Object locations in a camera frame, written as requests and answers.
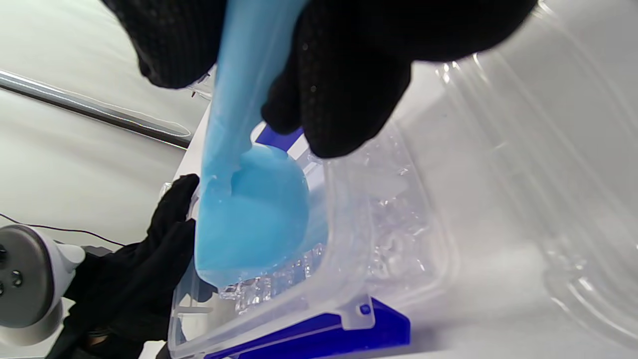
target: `gloved hand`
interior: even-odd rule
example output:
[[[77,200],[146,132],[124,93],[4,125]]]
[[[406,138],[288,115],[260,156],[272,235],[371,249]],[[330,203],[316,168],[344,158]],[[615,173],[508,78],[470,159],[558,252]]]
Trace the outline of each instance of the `gloved hand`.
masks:
[[[153,84],[183,88],[217,61],[225,0],[103,0]],[[537,0],[310,0],[262,117],[303,127],[319,157],[373,138],[410,83],[412,61],[452,61],[512,34]]]
[[[167,339],[172,293],[193,257],[195,221],[186,215],[198,184],[195,174],[179,178],[142,242],[77,268],[65,294],[76,303],[47,359],[137,358],[145,341]],[[106,340],[87,347],[91,336]]]

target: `white surface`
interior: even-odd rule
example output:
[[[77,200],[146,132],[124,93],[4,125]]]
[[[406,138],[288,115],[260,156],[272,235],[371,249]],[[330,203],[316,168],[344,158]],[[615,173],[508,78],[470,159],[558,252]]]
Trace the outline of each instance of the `white surface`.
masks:
[[[3,1],[0,70],[194,132],[209,101],[156,88],[140,75],[128,36],[100,0]]]
[[[0,91],[0,212],[16,220],[86,229],[121,243],[145,236],[162,183],[184,151],[22,96]],[[8,222],[0,218],[0,225]],[[60,241],[116,249],[86,234]],[[0,358],[43,356],[0,346]]]

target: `metal rod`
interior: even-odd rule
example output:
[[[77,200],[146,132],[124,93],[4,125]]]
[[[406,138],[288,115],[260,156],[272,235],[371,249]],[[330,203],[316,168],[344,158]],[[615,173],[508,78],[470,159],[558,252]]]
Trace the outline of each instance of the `metal rod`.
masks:
[[[140,135],[166,142],[181,148],[188,148],[192,135],[180,134],[150,121],[146,121],[123,112],[115,111],[77,98],[59,89],[24,79],[11,73],[0,71],[0,89],[32,98],[65,110],[75,112],[110,125],[135,132]]]

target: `transparent plastic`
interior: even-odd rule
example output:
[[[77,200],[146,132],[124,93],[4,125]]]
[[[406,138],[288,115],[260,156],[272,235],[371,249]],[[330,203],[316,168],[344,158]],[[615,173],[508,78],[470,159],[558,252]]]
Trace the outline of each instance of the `transparent plastic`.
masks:
[[[427,304],[449,263],[448,243],[393,125],[348,157],[297,163],[308,179],[309,230],[295,259],[221,295],[191,268],[175,292],[174,358],[215,353],[329,312],[371,328],[370,297],[401,310]]]
[[[544,2],[516,40],[444,64],[438,75],[545,254],[554,301],[582,325],[638,348],[635,101]],[[520,48],[540,43],[550,63]]]

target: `blue plastic latch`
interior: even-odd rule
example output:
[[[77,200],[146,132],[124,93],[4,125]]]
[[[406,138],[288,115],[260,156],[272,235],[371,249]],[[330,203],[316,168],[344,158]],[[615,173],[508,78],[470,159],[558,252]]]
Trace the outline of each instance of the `blue plastic latch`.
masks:
[[[375,313],[371,329],[343,330],[341,317],[322,314],[234,348],[209,354],[205,359],[312,359],[410,344],[410,320],[372,299]]]
[[[288,151],[303,133],[303,129],[299,128],[289,135],[279,135],[270,126],[266,126],[255,142]]]

